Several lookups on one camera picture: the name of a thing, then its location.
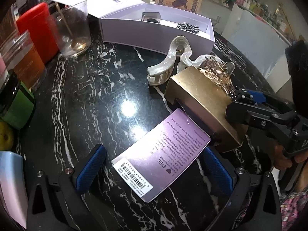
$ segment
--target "table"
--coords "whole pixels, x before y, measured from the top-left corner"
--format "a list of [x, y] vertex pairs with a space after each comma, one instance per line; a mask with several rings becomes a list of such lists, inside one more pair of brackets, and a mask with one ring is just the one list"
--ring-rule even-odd
[[[90, 31], [89, 51], [70, 60], [57, 55], [47, 65], [48, 74], [34, 94], [35, 112], [30, 125], [20, 132], [17, 145], [17, 152], [26, 160], [27, 192], [37, 171], [43, 170], [53, 180], [97, 143], [103, 143], [106, 166], [83, 199], [105, 230], [204, 230], [227, 197], [213, 181], [202, 156], [150, 203], [132, 192], [110, 164], [170, 114], [163, 98], [165, 85], [149, 88], [147, 82], [147, 67], [165, 56], [103, 44], [96, 20]], [[218, 34], [215, 38], [213, 53], [236, 64], [232, 75], [235, 85], [272, 92], [238, 50]], [[241, 158], [240, 149], [232, 154]]]

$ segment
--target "black and white checkered scrunchie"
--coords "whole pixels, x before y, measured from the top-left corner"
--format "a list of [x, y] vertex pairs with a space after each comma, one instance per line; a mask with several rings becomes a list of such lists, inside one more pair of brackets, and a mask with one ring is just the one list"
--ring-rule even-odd
[[192, 33], [198, 33], [199, 30], [200, 30], [198, 26], [191, 25], [191, 24], [186, 23], [186, 22], [182, 22], [182, 23], [178, 24], [177, 28], [183, 29], [183, 30], [186, 30], [186, 31], [189, 31], [189, 32], [192, 32]]

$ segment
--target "yellow fruit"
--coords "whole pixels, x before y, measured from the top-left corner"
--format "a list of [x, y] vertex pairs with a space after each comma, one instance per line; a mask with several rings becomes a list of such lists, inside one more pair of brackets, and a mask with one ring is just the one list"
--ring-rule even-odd
[[14, 132], [9, 124], [0, 120], [0, 151], [10, 151], [14, 144]]

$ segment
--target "transparent plastic cup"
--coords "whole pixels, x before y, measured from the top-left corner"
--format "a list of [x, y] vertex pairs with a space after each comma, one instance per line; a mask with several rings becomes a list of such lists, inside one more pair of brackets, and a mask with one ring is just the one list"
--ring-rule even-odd
[[47, 23], [65, 58], [76, 57], [90, 47], [87, 1], [53, 13]]

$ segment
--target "blue gripper pad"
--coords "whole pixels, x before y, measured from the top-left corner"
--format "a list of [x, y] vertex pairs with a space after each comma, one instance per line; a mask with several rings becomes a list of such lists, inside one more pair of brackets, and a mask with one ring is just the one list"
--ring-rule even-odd
[[211, 174], [214, 176], [220, 190], [230, 196], [236, 184], [235, 168], [221, 157], [214, 147], [206, 147], [203, 151], [204, 161]]
[[106, 155], [105, 147], [96, 144], [88, 156], [77, 163], [72, 177], [78, 194], [85, 194], [89, 190], [95, 176], [106, 160]]
[[251, 94], [253, 96], [253, 100], [256, 103], [264, 103], [266, 102], [266, 97], [264, 96], [264, 94], [262, 92], [258, 92], [258, 91], [254, 91], [254, 90], [247, 90], [249, 92], [249, 94]]

